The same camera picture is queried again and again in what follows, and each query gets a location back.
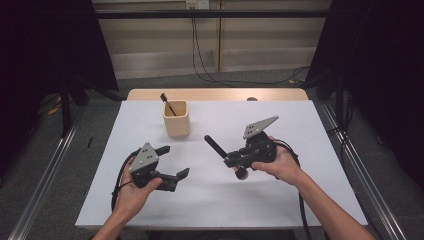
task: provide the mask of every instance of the table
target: table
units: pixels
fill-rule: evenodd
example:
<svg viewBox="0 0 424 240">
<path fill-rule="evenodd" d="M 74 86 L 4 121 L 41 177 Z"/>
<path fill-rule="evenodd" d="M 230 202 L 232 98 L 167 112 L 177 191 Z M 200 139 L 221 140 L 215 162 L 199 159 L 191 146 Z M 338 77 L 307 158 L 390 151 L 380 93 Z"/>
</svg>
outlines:
<svg viewBox="0 0 424 240">
<path fill-rule="evenodd" d="M 192 131 L 187 138 L 172 139 L 166 135 L 160 119 L 163 103 L 159 95 L 162 92 L 172 100 L 188 100 Z M 268 101 L 245 102 L 247 97 Z M 110 197 L 126 156 L 149 141 L 155 148 L 171 146 L 171 152 L 161 156 L 159 171 L 172 175 L 190 167 L 190 174 L 173 193 L 153 192 L 143 210 L 127 227 L 144 230 L 301 227 L 294 187 L 251 170 L 248 179 L 239 181 L 203 141 L 203 136 L 210 134 L 224 150 L 234 151 L 244 144 L 242 135 L 246 124 L 276 113 L 280 119 L 265 132 L 287 141 L 300 156 L 302 168 L 323 190 L 361 224 L 367 224 L 315 107 L 305 97 L 299 89 L 131 91 L 129 101 L 121 105 L 76 226 L 97 229 L 104 223 L 110 214 L 110 202 L 99 200 Z M 320 225 L 308 207 L 306 216 L 310 226 Z"/>
</svg>

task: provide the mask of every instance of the pencil cup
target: pencil cup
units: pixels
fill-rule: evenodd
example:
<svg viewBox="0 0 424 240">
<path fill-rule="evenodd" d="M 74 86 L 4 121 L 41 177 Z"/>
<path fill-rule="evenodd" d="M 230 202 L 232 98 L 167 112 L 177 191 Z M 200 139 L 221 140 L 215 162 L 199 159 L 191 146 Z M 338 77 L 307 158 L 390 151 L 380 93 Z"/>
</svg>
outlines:
<svg viewBox="0 0 424 240">
<path fill-rule="evenodd" d="M 190 134 L 190 116 L 186 101 L 168 101 L 164 105 L 163 120 L 168 136 L 178 138 Z"/>
</svg>

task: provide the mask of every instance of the electrical cable on wall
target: electrical cable on wall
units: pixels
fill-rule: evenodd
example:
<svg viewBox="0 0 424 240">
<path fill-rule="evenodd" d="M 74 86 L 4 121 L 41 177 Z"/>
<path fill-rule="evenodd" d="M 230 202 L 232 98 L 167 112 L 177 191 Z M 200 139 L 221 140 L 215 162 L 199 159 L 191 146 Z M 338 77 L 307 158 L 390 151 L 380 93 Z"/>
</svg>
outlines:
<svg viewBox="0 0 424 240">
<path fill-rule="evenodd" d="M 203 81 L 206 82 L 212 82 L 212 83 L 219 83 L 219 84 L 223 84 L 225 86 L 228 87 L 232 87 L 234 88 L 234 86 L 230 85 L 229 83 L 246 83 L 246 84 L 265 84 L 265 85 L 273 85 L 273 84 L 279 84 L 279 83 L 284 83 L 290 80 L 293 80 L 298 74 L 300 74 L 301 72 L 303 72 L 305 69 L 309 69 L 309 66 L 303 66 L 303 67 L 298 67 L 293 69 L 292 75 L 289 76 L 288 78 L 285 78 L 283 80 L 279 80 L 279 81 L 273 81 L 273 82 L 254 82 L 254 81 L 237 81 L 237 80 L 217 80 L 215 78 L 213 78 L 208 71 L 205 68 L 205 65 L 203 63 L 203 59 L 202 59 L 202 55 L 200 53 L 200 46 L 199 46 L 199 40 L 198 40 L 198 36 L 197 36 L 197 24 L 196 24 L 196 18 L 192 18 L 192 32 L 193 32 L 193 51 L 192 51 L 192 56 L 193 56 L 193 68 L 194 71 L 196 73 L 196 75 L 202 79 Z M 195 46 L 197 46 L 197 52 L 199 55 L 199 59 L 200 59 L 200 63 L 202 65 L 202 69 L 205 72 L 205 74 L 209 77 L 209 79 L 206 79 L 204 77 L 202 77 L 199 72 L 197 71 L 196 68 L 196 64 L 195 64 Z"/>
</svg>

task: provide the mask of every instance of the metal rail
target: metal rail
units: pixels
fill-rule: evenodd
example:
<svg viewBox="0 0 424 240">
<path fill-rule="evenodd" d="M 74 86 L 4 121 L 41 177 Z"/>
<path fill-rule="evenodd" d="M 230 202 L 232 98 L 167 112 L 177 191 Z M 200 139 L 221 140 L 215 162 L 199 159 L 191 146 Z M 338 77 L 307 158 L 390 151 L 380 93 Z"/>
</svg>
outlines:
<svg viewBox="0 0 424 240">
<path fill-rule="evenodd" d="M 335 113 L 334 110 L 329 106 L 328 104 L 322 105 L 324 112 L 330 121 L 330 124 L 333 128 L 336 128 L 338 126 L 337 121 L 335 120 Z M 346 155 L 348 156 L 348 159 L 350 163 L 352 164 L 356 174 L 359 177 L 359 180 L 361 181 L 362 185 L 365 188 L 365 191 L 371 200 L 371 203 L 373 204 L 377 214 L 379 215 L 381 222 L 383 223 L 384 227 L 386 228 L 387 233 L 390 236 L 390 239 L 393 240 L 401 240 L 401 239 L 407 239 L 405 234 L 402 232 L 402 229 L 393 214 L 392 210 L 384 200 L 383 196 L 381 195 L 380 191 L 378 190 L 377 186 L 375 185 L 374 181 L 372 180 L 370 174 L 368 173 L 367 169 L 365 168 L 365 165 L 363 164 L 361 158 L 359 157 L 358 152 L 354 148 L 352 142 L 348 137 L 344 137 L 344 135 L 338 131 L 337 137 L 342 143 L 342 141 L 345 141 L 345 148 L 344 151 Z"/>
<path fill-rule="evenodd" d="M 82 107 L 82 109 L 78 111 L 78 114 L 75 118 L 75 122 L 72 125 L 71 129 L 66 134 L 66 136 L 61 138 L 61 140 L 59 141 L 56 151 L 53 154 L 53 157 L 51 158 L 46 171 L 44 172 L 36 190 L 31 196 L 31 199 L 29 200 L 27 206 L 21 214 L 18 222 L 13 228 L 8 240 L 24 240 L 28 236 L 28 233 L 31 230 L 32 224 L 34 223 L 35 218 L 37 217 L 38 211 L 40 210 L 44 202 L 46 194 L 52 184 L 52 181 L 60 166 L 60 163 L 63 157 L 65 156 L 69 145 L 72 142 L 77 126 L 82 119 L 84 109 L 85 107 Z"/>
</svg>

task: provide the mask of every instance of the pen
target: pen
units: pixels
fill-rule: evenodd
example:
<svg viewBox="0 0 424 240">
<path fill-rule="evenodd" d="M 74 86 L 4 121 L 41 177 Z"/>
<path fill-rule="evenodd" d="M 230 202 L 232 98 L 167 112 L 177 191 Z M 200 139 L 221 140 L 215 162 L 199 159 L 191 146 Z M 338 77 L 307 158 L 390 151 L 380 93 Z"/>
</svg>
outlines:
<svg viewBox="0 0 424 240">
<path fill-rule="evenodd" d="M 169 109 L 171 109 L 171 112 L 174 114 L 174 116 L 177 116 L 177 114 L 175 114 L 175 112 L 174 112 L 174 109 L 172 109 L 171 104 L 169 104 L 169 102 L 168 102 L 168 98 L 165 96 L 165 93 L 162 93 L 162 94 L 160 95 L 160 99 L 162 99 L 162 101 L 163 101 L 165 104 L 168 104 Z"/>
</svg>

